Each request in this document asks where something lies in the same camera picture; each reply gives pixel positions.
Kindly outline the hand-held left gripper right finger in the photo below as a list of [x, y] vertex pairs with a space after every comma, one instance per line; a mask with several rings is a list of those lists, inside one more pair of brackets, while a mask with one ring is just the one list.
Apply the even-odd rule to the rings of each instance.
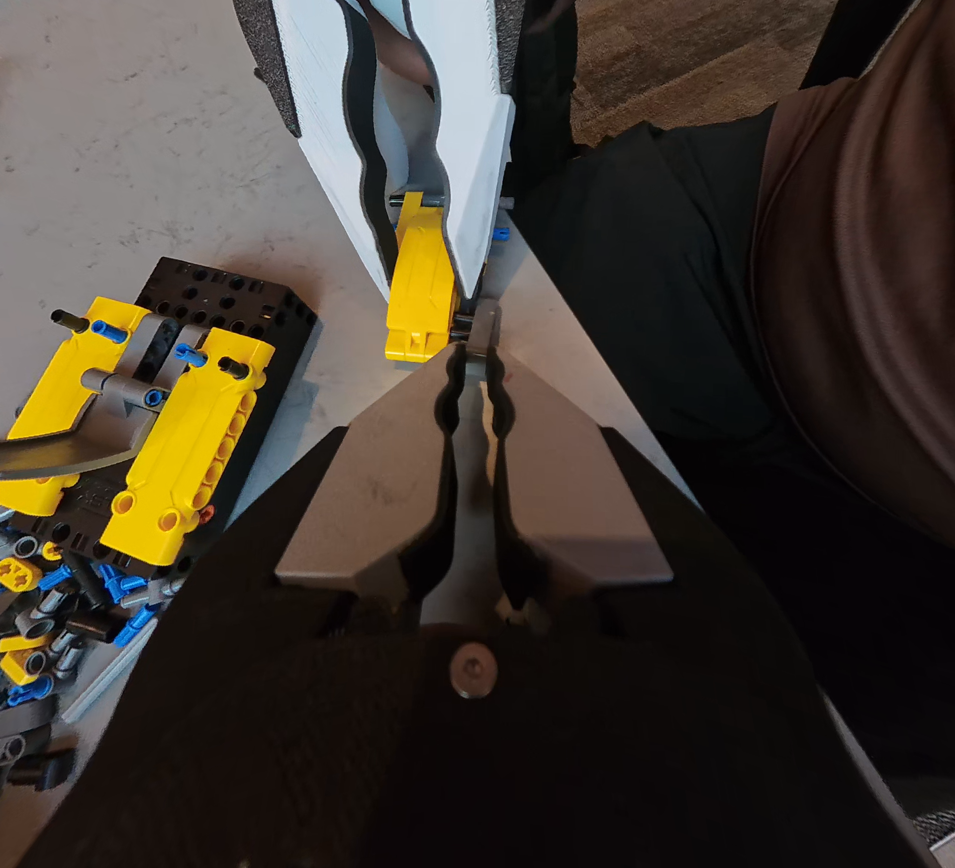
[[486, 378], [495, 557], [511, 607], [672, 582], [602, 428], [509, 354], [487, 356]]

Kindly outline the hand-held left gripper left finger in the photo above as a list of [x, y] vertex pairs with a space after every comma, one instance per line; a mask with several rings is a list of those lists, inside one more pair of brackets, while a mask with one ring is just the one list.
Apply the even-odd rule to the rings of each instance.
[[420, 615], [453, 561], [467, 355], [439, 353], [355, 416], [284, 554], [284, 587]]

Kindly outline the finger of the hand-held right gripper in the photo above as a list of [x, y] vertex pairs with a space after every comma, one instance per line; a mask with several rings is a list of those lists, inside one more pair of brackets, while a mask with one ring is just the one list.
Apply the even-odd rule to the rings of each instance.
[[407, 142], [388, 107], [371, 26], [351, 0], [271, 0], [299, 145], [385, 299], [398, 257], [388, 197]]
[[474, 297], [490, 248], [514, 102], [500, 81], [495, 0], [391, 0], [391, 22], [432, 77], [431, 146], [406, 189], [441, 196], [461, 295]]

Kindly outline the yellow black brick vehicle model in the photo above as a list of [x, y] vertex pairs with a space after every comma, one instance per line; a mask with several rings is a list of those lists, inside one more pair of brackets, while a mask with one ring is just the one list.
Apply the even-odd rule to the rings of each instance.
[[2, 586], [84, 559], [183, 574], [228, 524], [317, 322], [286, 285], [159, 259], [61, 343], [2, 435]]

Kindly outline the yellow brick panel piece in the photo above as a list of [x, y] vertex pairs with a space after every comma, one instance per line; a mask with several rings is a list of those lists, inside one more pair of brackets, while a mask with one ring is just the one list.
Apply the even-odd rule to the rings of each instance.
[[445, 349], [460, 298], [443, 237], [443, 209], [422, 192], [404, 195], [396, 235], [399, 252], [389, 289], [385, 356], [423, 363]]

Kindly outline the small grey pin beam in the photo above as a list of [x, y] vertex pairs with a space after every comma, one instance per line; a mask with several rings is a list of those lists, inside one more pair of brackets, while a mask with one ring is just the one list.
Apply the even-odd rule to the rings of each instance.
[[486, 362], [489, 353], [496, 350], [501, 320], [499, 302], [491, 298], [479, 299], [472, 313], [454, 315], [452, 334], [465, 344], [468, 362]]

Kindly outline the pile of small bricks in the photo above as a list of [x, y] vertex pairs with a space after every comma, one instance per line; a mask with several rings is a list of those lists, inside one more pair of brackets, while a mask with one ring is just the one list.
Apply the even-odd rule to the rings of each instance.
[[52, 746], [145, 642], [183, 584], [152, 579], [64, 551], [13, 525], [2, 507], [1, 787], [52, 790], [72, 773], [76, 750]]

